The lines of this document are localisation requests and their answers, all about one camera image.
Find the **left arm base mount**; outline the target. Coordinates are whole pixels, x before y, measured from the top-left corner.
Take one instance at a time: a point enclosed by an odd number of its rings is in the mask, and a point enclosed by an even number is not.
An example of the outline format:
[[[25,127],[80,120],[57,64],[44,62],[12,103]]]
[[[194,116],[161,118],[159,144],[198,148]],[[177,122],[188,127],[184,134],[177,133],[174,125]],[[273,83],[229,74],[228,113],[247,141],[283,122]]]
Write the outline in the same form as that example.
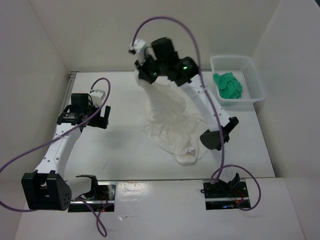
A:
[[[116,182],[99,181],[95,193],[87,192],[78,197],[86,201],[96,213],[100,210],[102,210],[102,212],[114,212],[116,186]],[[82,201],[73,200],[70,202],[68,212],[85,213],[90,212],[90,209]]]

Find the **green tank top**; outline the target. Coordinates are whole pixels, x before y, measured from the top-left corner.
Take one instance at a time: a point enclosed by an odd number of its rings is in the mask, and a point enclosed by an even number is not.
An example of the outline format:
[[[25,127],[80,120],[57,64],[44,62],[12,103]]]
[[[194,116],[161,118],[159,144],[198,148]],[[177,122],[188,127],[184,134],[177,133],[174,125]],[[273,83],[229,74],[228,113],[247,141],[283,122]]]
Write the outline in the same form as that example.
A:
[[[240,99],[242,97],[243,87],[232,72],[222,75],[215,73],[213,80],[223,99]]]

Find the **white plastic basket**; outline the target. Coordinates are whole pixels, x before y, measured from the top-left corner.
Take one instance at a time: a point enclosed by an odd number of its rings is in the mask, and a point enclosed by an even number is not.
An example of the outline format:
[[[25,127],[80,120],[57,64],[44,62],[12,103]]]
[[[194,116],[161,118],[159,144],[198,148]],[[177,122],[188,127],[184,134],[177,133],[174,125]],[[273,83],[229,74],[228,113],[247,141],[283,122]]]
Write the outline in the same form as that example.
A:
[[[237,99],[223,98],[215,83],[217,99],[221,105],[239,106],[254,104],[265,99],[265,92],[253,60],[243,55],[216,55],[210,58],[213,74],[232,73],[242,86],[241,97]]]

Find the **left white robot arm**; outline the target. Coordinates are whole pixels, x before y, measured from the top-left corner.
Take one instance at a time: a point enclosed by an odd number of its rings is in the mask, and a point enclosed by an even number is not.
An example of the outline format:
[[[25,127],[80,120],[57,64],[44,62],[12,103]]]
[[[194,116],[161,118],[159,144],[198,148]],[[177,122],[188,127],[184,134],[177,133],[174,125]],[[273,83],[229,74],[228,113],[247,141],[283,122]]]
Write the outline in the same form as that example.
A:
[[[81,174],[70,180],[64,180],[64,175],[68,159],[84,128],[107,128],[111,108],[103,106],[106,99],[103,90],[71,95],[71,103],[57,119],[57,140],[49,145],[35,170],[25,173],[21,179],[30,210],[65,211],[71,201],[81,195],[88,200],[99,195],[100,188],[95,175]]]

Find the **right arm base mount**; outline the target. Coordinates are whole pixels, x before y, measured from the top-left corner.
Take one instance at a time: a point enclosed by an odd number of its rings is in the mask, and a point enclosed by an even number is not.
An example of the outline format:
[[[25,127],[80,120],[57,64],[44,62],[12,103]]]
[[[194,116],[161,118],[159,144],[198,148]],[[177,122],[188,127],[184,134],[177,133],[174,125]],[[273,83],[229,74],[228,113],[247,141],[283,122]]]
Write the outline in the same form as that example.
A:
[[[211,184],[205,181],[200,192],[204,195],[206,210],[251,208],[246,182],[241,180],[238,173],[228,182],[219,179]]]

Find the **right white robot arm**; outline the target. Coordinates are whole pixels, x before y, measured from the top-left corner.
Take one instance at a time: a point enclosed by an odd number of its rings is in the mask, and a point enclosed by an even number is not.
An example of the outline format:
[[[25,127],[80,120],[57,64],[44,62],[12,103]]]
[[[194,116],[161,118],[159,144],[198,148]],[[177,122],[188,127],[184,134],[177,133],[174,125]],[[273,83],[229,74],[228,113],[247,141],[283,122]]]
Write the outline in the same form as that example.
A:
[[[160,110],[166,106],[161,103],[164,96],[156,96],[157,78],[166,77],[193,101],[204,118],[208,129],[200,135],[201,143],[209,150],[221,151],[239,120],[230,116],[213,96],[196,62],[189,56],[179,57],[168,37],[156,39],[151,44],[136,39],[129,52],[137,55],[135,79],[146,91],[152,107]]]

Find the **white tank top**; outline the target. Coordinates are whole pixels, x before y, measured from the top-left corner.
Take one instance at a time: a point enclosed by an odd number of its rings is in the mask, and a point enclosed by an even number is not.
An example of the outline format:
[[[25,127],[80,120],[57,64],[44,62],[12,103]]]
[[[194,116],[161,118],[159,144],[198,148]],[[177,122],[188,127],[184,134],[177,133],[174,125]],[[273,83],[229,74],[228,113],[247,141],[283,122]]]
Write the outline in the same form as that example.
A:
[[[150,84],[139,79],[137,70],[134,77],[148,97],[143,127],[146,138],[172,154],[180,165],[194,165],[207,151],[200,136],[208,125],[199,110],[175,83],[166,80]]]

